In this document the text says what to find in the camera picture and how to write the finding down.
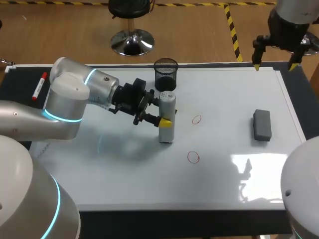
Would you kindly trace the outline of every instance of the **whiteboard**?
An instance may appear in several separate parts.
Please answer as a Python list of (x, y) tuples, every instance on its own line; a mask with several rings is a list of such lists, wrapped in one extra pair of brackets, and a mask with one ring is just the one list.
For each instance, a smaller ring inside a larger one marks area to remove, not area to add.
[[(99, 70), (154, 89), (153, 69)], [(33, 143), (30, 152), (81, 211), (284, 209), (281, 170), (305, 137), (280, 72), (181, 68), (174, 92), (173, 144), (159, 143), (145, 121), (88, 105), (74, 140)], [(253, 139), (256, 109), (270, 111), (270, 142)]]

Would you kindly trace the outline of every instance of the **red marker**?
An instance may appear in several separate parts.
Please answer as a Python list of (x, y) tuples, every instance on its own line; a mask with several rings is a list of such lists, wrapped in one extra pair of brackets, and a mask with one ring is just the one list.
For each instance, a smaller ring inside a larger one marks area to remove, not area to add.
[(38, 83), (38, 85), (37, 85), (37, 87), (35, 88), (35, 91), (34, 91), (34, 93), (33, 93), (33, 96), (32, 96), (32, 100), (33, 100), (33, 101), (36, 101), (36, 99), (38, 98), (38, 95), (39, 95), (39, 93), (40, 93), (40, 91), (41, 91), (41, 88), (42, 88), (42, 86), (43, 86), (43, 83), (44, 83), (45, 78), (46, 78), (47, 75), (48, 75), (48, 74), (47, 74), (46, 72), (44, 72), (44, 73), (42, 74), (41, 79), (40, 79), (40, 81), (39, 81), (39, 83)]

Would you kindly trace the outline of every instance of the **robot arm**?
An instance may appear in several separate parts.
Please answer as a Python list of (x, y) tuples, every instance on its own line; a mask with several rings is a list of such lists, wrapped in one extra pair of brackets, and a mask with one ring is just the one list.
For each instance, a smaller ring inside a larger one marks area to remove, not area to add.
[(50, 72), (50, 91), (44, 109), (34, 109), (15, 102), (0, 101), (0, 135), (19, 141), (73, 139), (88, 103), (113, 113), (123, 111), (156, 127), (170, 127), (172, 122), (146, 114), (148, 105), (159, 106), (154, 90), (145, 91), (146, 82), (136, 79), (131, 85), (89, 66), (62, 57)]
[(298, 66), (304, 53), (311, 48), (309, 40), (303, 41), (310, 24), (319, 15), (318, 0), (277, 0), (277, 6), (270, 12), (268, 27), (270, 35), (258, 36), (253, 41), (255, 48), (252, 62), (259, 70), (266, 46), (276, 46), (293, 52), (288, 69)]

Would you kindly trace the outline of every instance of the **wooden floor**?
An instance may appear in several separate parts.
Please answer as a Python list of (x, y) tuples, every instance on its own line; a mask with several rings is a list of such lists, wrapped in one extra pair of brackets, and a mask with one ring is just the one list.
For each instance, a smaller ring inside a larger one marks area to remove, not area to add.
[[(157, 3), (172, 2), (198, 1), (157, 0)], [(251, 61), (253, 39), (268, 34), (267, 19), (272, 8), (230, 6), (244, 61)], [(179, 63), (237, 61), (225, 11), (217, 6), (157, 6), (151, 14), (135, 19), (136, 28), (149, 31), (156, 40), (154, 50), (139, 57), (125, 57), (112, 51), (110, 39), (126, 28), (126, 21), (112, 19), (105, 6), (0, 4), (0, 18), (3, 22), (0, 57), (17, 64), (52, 64), (61, 56), (82, 63), (153, 63), (162, 57)], [(319, 35), (319, 25), (312, 26), (311, 32)], [(287, 61), (289, 57), (289, 53), (270, 47), (263, 60)], [(318, 62), (318, 56), (304, 57), (302, 67), (309, 79)]]

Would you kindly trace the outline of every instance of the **whiteboard eraser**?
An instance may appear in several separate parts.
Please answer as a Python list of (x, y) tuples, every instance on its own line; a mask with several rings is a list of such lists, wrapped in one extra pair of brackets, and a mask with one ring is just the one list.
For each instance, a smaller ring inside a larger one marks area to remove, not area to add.
[(254, 112), (254, 138), (258, 141), (270, 141), (271, 122), (270, 112), (256, 110)]

